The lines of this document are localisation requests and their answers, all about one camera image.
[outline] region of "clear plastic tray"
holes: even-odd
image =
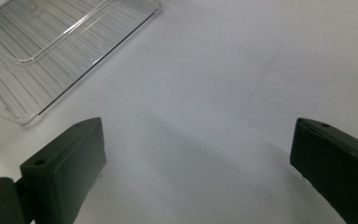
[[[0,117],[26,124],[155,15],[156,0],[0,1]]]

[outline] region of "white table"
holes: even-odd
[[[358,138],[358,1],[166,0],[35,126],[0,119],[0,176],[93,117],[76,224],[345,223],[289,154],[298,117]]]

